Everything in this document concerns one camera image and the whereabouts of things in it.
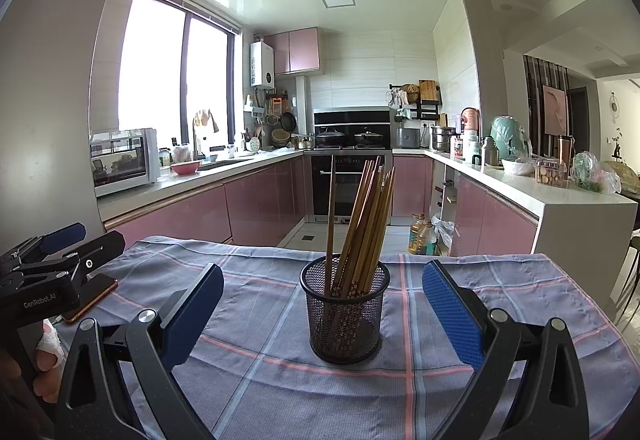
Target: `pink painting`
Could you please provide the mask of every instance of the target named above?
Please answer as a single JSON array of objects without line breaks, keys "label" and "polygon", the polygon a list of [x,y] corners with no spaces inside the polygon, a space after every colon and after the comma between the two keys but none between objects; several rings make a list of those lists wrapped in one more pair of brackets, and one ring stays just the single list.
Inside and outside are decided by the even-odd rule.
[{"label": "pink painting", "polygon": [[545,133],[566,135],[566,93],[557,88],[543,86],[545,96]]}]

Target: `white bowl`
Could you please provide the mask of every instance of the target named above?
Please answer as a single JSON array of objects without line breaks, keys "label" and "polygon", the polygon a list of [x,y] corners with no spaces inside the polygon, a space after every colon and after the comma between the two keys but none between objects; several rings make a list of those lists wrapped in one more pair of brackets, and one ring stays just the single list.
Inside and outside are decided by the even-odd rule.
[{"label": "white bowl", "polygon": [[507,175],[527,176],[533,173],[533,164],[530,162],[515,162],[514,160],[502,159],[502,165]]}]

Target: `microwave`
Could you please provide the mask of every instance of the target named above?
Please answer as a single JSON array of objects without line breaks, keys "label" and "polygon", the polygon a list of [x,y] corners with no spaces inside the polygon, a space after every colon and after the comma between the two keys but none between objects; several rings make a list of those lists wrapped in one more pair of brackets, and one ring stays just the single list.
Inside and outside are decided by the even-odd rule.
[{"label": "microwave", "polygon": [[94,133],[90,148],[96,196],[151,184],[160,178],[153,128]]}]

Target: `pink bowl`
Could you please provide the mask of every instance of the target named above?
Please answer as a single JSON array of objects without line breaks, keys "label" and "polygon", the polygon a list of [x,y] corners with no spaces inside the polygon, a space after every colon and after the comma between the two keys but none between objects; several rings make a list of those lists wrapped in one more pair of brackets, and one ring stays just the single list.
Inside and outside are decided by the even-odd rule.
[{"label": "pink bowl", "polygon": [[177,175],[193,175],[200,166],[199,160],[191,160],[191,162],[176,162],[171,165],[171,170]]}]

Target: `window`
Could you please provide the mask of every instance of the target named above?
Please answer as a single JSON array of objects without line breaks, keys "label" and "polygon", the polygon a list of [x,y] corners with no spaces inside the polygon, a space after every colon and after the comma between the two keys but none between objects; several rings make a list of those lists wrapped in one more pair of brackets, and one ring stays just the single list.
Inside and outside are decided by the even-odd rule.
[{"label": "window", "polygon": [[118,91],[120,130],[155,128],[158,147],[193,143],[196,112],[218,130],[207,146],[233,141],[231,33],[161,0],[133,0]]}]

